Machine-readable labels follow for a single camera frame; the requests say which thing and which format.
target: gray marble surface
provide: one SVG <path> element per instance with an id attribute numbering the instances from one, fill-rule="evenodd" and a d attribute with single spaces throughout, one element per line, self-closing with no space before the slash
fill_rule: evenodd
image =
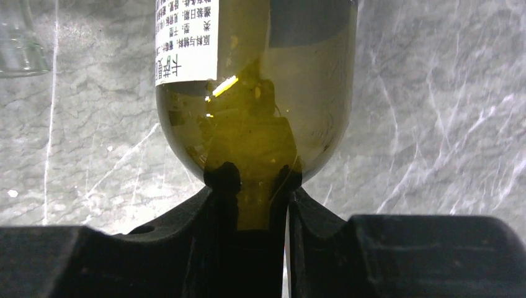
<path id="1" fill-rule="evenodd" d="M 0 225 L 128 232 L 197 192 L 158 124 L 152 0 L 30 3 L 53 72 L 0 81 Z M 526 240 L 525 49 L 523 0 L 363 0 L 350 125 L 305 189 Z"/>

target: bottle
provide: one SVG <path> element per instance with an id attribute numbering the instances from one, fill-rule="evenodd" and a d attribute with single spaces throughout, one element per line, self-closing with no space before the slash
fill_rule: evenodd
<path id="1" fill-rule="evenodd" d="M 230 268 L 222 275 L 235 275 L 223 289 L 239 279 L 256 286 L 240 260 L 260 249 L 256 271 L 276 278 L 258 293 L 280 297 L 288 195 L 321 169 L 347 127 L 356 3 L 156 6 L 159 119 L 177 157 L 217 196 L 220 241 L 230 247 L 220 252 Z"/>

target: glass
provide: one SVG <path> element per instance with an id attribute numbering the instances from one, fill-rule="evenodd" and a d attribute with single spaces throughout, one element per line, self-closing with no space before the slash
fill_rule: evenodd
<path id="1" fill-rule="evenodd" d="M 222 194 L 229 233 L 283 237 L 284 194 L 316 174 L 340 142 L 356 13 L 350 0 L 221 0 L 218 79 L 156 87 L 165 136 Z"/>
<path id="2" fill-rule="evenodd" d="M 0 0 L 0 78 L 49 72 L 27 0 Z"/>

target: black plastic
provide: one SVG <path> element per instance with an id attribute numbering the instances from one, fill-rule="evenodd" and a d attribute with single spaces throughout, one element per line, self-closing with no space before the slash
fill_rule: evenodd
<path id="1" fill-rule="evenodd" d="M 219 199 L 202 189 L 129 235 L 0 228 L 0 297 L 280 297 L 282 240 L 225 241 Z M 286 239 L 294 298 L 526 297 L 526 251 L 490 217 L 346 222 L 299 189 Z"/>

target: bottle label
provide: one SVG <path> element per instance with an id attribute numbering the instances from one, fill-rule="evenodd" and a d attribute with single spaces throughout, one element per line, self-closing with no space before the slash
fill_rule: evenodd
<path id="1" fill-rule="evenodd" d="M 219 0 L 155 1 L 155 86 L 216 80 Z"/>

